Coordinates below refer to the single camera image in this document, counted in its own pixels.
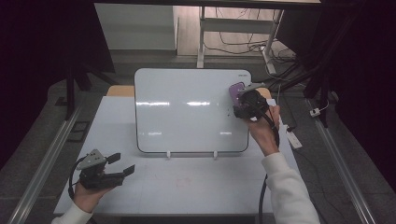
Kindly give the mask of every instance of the metal rail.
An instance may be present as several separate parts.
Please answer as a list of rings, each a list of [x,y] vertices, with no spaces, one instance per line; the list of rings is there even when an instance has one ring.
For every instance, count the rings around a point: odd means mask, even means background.
[[[78,117],[78,114],[81,110],[81,106],[85,100],[85,94],[83,94],[80,103],[78,104],[77,109],[72,114],[69,120],[65,120],[62,123],[61,128],[56,133],[55,138],[53,139],[49,149],[35,171],[35,175],[30,181],[28,187],[23,193],[20,201],[18,202],[17,207],[11,215],[11,218],[8,221],[8,224],[19,224],[24,223],[26,218],[29,216],[30,211],[32,210],[33,205],[35,204],[35,200],[38,197],[41,189],[43,188],[47,177],[50,174],[50,171],[55,163],[56,159],[61,152],[61,149],[66,141],[67,135],[70,133],[73,125]]]
[[[307,107],[309,109],[313,109],[313,106],[311,105],[309,100],[306,99],[305,101],[307,103]],[[332,157],[332,162],[334,163],[338,174],[344,182],[346,191],[349,193],[353,205],[355,206],[356,211],[361,218],[361,223],[375,224],[376,222],[373,213],[366,200],[364,199],[364,196],[361,193],[361,189],[356,183],[355,178],[353,178],[352,173],[350,173],[347,163],[340,152],[340,149],[335,144],[335,141],[332,138],[332,134],[329,132],[329,129],[324,128],[323,124],[319,121],[319,119],[315,119],[315,124],[317,125],[320,136],[322,137],[323,142],[328,149],[330,156]]]

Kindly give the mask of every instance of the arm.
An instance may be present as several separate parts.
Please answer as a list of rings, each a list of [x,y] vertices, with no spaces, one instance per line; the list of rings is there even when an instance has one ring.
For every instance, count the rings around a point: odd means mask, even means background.
[[[280,107],[270,106],[267,115],[279,127]],[[319,223],[318,213],[309,199],[304,181],[290,169],[276,146],[274,133],[265,119],[245,120],[252,137],[259,144],[265,158],[262,165],[268,174],[271,203],[276,223]]]
[[[85,224],[92,217],[92,211],[100,199],[112,189],[85,189],[76,184],[76,192],[72,206],[61,217],[56,217],[51,224]]]

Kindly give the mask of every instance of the wrist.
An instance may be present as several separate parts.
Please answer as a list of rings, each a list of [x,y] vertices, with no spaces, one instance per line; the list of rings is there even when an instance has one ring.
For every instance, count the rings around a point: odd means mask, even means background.
[[[275,139],[264,141],[259,143],[259,147],[262,150],[264,156],[269,156],[271,154],[279,152],[279,148],[276,146]]]
[[[92,213],[99,201],[94,202],[93,200],[74,200],[74,203],[82,211],[86,213]]]

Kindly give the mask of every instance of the white table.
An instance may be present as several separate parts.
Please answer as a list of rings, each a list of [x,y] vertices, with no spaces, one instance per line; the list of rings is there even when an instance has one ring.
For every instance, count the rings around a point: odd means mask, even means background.
[[[79,157],[94,148],[105,156],[120,152],[121,160],[106,166],[107,173],[121,172],[135,164],[134,174],[123,186],[110,191],[95,209],[96,214],[111,216],[189,216],[256,215],[265,171],[263,155],[250,137],[242,153],[145,154],[136,147],[134,98],[105,96],[98,108]],[[298,171],[285,129],[280,129],[280,150],[289,165]],[[270,190],[263,210],[271,213]],[[71,205],[67,185],[54,213],[62,214]]]

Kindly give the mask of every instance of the floor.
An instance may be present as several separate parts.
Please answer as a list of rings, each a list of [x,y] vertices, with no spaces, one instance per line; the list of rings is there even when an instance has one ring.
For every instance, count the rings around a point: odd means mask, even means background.
[[[198,7],[175,7],[178,16],[177,55],[196,55],[199,46],[200,22]],[[270,9],[206,7],[206,18],[271,21],[274,11]],[[265,44],[268,35],[205,32],[205,55],[261,56],[258,47]],[[274,49],[285,49],[274,43]]]

